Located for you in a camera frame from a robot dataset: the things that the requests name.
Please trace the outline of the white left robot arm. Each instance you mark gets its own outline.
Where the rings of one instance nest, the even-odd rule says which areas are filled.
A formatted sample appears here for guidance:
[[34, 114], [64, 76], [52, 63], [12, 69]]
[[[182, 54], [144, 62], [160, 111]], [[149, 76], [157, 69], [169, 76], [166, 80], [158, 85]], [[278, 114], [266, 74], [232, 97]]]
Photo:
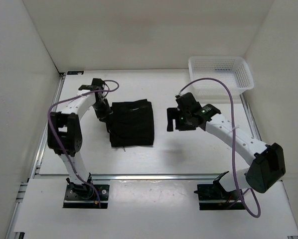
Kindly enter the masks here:
[[60, 111], [48, 111], [47, 145], [64, 162], [69, 174], [67, 183], [82, 199], [89, 199], [94, 194], [91, 174], [87, 171], [80, 149], [83, 143], [80, 120], [93, 108], [96, 117], [106, 122], [112, 114], [106, 98], [110, 92], [107, 82], [94, 78], [90, 85], [81, 85], [78, 94], [59, 104], [67, 103]]

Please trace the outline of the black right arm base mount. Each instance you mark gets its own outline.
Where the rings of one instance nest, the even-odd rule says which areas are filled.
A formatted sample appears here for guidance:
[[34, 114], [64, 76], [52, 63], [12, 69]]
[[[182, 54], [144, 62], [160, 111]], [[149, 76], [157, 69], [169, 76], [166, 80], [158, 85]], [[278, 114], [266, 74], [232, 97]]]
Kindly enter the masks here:
[[223, 211], [223, 210], [245, 210], [241, 201], [238, 201], [239, 194], [237, 190], [225, 191], [220, 185], [220, 179], [228, 171], [220, 174], [212, 184], [198, 184], [197, 190], [199, 209], [201, 211]]

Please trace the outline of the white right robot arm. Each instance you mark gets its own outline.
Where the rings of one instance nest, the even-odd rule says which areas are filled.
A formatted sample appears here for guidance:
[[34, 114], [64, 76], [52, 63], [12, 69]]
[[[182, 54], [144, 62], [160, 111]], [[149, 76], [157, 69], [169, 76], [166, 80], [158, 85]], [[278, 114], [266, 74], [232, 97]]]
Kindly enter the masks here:
[[265, 193], [284, 176], [284, 152], [279, 144], [269, 145], [233, 127], [218, 108], [211, 104], [202, 106], [192, 93], [176, 96], [176, 102], [177, 107], [166, 110], [167, 131], [200, 128], [230, 146], [249, 165], [236, 172], [226, 171], [213, 181], [217, 198], [227, 198], [237, 187]]

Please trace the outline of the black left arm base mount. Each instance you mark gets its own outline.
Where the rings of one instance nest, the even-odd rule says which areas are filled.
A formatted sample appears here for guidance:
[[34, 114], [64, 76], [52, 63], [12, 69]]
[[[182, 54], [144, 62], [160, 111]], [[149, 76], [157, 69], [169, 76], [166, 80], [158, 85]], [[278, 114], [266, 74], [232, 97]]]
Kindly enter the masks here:
[[94, 184], [96, 192], [88, 185], [74, 184], [70, 178], [66, 178], [67, 186], [63, 200], [63, 208], [66, 209], [107, 209], [110, 185]]

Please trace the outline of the black shorts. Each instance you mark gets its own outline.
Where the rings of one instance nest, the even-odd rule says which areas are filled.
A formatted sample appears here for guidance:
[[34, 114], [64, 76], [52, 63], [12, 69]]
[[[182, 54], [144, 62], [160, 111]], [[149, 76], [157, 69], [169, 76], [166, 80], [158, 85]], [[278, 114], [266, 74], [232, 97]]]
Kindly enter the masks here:
[[154, 119], [152, 103], [147, 99], [113, 102], [106, 122], [111, 147], [152, 146]]

